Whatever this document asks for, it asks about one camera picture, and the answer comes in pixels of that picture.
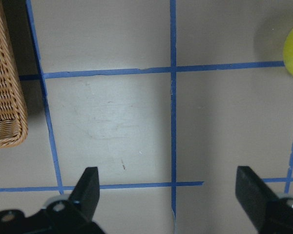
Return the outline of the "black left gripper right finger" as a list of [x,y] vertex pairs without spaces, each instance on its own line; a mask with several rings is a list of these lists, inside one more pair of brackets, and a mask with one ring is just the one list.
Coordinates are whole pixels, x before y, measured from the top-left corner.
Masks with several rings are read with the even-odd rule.
[[259,234],[293,234],[293,196],[276,194],[251,167],[237,167],[235,196]]

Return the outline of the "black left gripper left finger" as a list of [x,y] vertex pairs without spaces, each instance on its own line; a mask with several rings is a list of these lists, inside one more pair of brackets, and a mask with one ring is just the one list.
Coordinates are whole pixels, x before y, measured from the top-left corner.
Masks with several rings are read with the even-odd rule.
[[103,234],[92,220],[100,198],[97,167],[87,167],[66,198],[53,198],[32,216],[16,209],[0,211],[0,234]]

